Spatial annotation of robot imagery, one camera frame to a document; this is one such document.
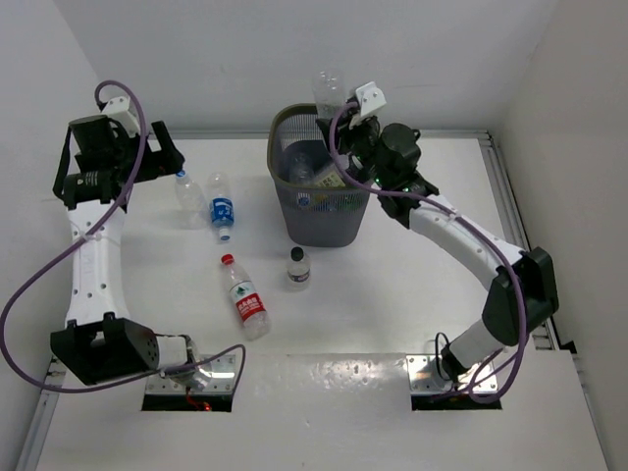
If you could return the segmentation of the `blue label water bottle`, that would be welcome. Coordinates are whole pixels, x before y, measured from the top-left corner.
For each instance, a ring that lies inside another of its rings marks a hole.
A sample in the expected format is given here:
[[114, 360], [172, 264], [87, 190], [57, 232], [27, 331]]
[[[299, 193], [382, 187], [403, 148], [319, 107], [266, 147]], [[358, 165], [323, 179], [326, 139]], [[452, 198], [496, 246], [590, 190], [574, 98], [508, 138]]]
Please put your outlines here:
[[336, 213], [340, 209], [341, 204], [329, 197], [317, 200], [314, 205], [314, 210], [321, 213]]

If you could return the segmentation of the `clear bottle blue cap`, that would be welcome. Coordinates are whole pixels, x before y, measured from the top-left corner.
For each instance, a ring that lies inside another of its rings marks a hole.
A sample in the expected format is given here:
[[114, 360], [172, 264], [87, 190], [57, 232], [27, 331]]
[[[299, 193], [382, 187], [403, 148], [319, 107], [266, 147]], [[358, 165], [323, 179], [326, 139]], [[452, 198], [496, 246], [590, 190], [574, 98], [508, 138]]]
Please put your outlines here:
[[185, 170], [175, 174], [175, 193], [191, 229], [207, 227], [207, 203], [201, 187]]
[[302, 152], [293, 154], [290, 158], [288, 181], [299, 186], [309, 186], [314, 178], [314, 171], [310, 157]]

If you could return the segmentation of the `clear crushed bottle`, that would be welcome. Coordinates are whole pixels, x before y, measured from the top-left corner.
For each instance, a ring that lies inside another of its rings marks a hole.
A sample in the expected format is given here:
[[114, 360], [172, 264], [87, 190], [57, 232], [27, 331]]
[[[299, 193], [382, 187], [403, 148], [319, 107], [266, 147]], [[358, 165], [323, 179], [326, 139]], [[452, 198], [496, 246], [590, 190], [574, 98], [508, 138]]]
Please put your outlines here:
[[312, 79], [312, 92], [318, 117], [330, 120], [345, 102], [343, 72], [339, 69], [317, 72]]

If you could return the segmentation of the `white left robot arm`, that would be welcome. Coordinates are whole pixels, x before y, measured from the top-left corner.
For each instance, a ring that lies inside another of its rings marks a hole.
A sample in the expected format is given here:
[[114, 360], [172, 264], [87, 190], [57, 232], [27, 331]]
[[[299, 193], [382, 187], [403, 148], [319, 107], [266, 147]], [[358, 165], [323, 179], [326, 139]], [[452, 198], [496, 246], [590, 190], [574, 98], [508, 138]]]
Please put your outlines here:
[[173, 175], [184, 162], [166, 125], [151, 127], [158, 150], [142, 144], [138, 132], [119, 119], [95, 115], [70, 122], [53, 184], [79, 247], [65, 327], [51, 334], [50, 346], [87, 386], [179, 370], [193, 360], [189, 336], [161, 336], [136, 323], [124, 298], [123, 187], [129, 177], [143, 183]]

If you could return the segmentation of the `pineapple juice bottle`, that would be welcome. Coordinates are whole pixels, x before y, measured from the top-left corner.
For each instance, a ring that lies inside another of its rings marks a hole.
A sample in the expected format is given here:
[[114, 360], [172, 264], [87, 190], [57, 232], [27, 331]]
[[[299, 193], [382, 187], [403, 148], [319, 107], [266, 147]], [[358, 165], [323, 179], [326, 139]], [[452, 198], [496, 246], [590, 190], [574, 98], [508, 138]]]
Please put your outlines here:
[[340, 188], [345, 187], [345, 182], [336, 165], [330, 163], [314, 175], [312, 185], [322, 188]]

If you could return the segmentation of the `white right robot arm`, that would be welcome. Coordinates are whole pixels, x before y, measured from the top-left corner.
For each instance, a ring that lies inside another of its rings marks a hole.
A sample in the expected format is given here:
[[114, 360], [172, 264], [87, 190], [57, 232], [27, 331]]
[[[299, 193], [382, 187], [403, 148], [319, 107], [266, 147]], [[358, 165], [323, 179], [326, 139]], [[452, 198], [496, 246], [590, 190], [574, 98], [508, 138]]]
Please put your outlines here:
[[352, 127], [349, 110], [316, 125], [340, 174], [378, 197], [386, 214], [424, 236], [465, 267], [487, 290], [479, 321], [439, 353], [436, 371], [452, 383], [508, 346], [516, 346], [559, 307], [551, 256], [525, 250], [461, 215], [418, 171], [420, 132], [380, 126], [375, 117]]

